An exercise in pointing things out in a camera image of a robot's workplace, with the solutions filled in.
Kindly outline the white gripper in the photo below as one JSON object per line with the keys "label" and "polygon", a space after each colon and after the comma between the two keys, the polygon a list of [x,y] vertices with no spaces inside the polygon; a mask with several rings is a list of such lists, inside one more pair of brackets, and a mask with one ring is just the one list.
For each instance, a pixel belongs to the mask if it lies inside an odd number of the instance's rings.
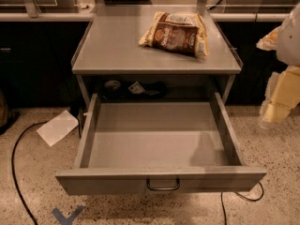
{"label": "white gripper", "polygon": [[289,65],[281,73],[272,73],[265,90],[259,125],[270,129],[282,123],[300,103],[300,3],[256,47],[263,51],[277,50],[277,59]]}

